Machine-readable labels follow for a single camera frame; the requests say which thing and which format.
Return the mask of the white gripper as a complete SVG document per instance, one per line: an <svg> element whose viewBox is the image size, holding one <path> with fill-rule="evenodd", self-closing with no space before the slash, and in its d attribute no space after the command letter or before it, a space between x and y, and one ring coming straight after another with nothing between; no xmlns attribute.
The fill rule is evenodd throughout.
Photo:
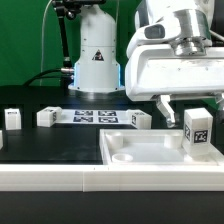
<svg viewBox="0 0 224 224"><path fill-rule="evenodd" d="M133 101L159 96L156 106L168 128L176 124L169 95L203 95L224 91L224 47L199 39L181 39L178 26L157 23L135 32L127 47L126 95ZM224 110L224 93L215 96Z"/></svg>

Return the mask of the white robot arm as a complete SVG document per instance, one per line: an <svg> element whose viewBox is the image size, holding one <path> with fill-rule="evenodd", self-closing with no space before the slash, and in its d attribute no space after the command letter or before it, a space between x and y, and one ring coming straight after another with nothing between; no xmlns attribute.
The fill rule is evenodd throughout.
<svg viewBox="0 0 224 224"><path fill-rule="evenodd" d="M142 0L126 50L125 83L116 61L115 21L97 5L81 13L81 52L73 91L87 97L125 90L133 101L157 102L167 125L172 100L213 97L224 112L224 47L210 30L215 0Z"/></svg>

